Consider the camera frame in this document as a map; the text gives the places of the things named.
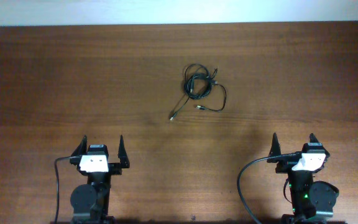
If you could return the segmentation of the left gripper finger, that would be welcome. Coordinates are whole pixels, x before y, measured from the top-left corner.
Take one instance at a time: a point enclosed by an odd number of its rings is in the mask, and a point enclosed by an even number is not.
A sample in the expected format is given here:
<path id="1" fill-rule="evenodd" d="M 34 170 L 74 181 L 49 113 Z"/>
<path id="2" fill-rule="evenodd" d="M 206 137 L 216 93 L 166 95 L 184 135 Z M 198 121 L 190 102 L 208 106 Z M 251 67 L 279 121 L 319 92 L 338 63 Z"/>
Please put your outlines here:
<path id="1" fill-rule="evenodd" d="M 71 157 L 81 156 L 81 155 L 85 154 L 86 150 L 87 150 L 87 141 L 88 141 L 88 138 L 86 135 L 84 135 L 80 144 L 77 146 L 77 148 L 71 154 Z"/>
<path id="2" fill-rule="evenodd" d="M 122 169 L 130 168 L 130 162 L 129 162 L 129 158 L 128 158 L 128 155 L 127 155 L 127 152 L 125 149 L 123 135 L 120 135 L 119 149 L 118 149 L 117 156 L 120 160 L 120 166 Z"/>

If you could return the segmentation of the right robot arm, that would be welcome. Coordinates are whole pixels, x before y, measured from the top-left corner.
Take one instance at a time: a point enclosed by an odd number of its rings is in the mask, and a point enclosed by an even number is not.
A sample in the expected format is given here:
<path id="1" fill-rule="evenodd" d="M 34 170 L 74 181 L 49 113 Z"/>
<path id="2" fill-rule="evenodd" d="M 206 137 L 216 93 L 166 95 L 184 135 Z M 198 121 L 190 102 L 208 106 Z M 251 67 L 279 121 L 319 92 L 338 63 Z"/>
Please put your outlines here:
<path id="1" fill-rule="evenodd" d="M 276 164 L 276 173 L 288 176 L 285 185 L 290 187 L 288 201 L 293 212 L 284 214 L 281 223 L 326 223 L 334 215 L 339 189 L 328 182 L 313 180 L 324 169 L 330 153 L 313 133 L 309 139 L 301 151 L 282 154 L 278 137 L 273 134 L 267 162 Z"/>

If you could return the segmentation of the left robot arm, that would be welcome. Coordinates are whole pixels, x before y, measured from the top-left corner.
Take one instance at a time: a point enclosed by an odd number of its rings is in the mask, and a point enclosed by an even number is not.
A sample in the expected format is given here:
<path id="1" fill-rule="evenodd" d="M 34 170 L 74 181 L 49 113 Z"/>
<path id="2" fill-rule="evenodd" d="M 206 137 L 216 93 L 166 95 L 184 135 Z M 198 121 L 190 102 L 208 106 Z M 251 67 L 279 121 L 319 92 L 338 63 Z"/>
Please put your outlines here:
<path id="1" fill-rule="evenodd" d="M 119 162 L 109 162 L 107 145 L 87 145 L 86 136 L 73 151 L 70 164 L 76 166 L 77 171 L 87 178 L 87 182 L 77 186 L 71 193 L 72 223 L 116 223 L 115 218 L 108 214 L 111 177 L 121 175 L 124 169 L 130 168 L 122 136 L 117 157 Z"/>

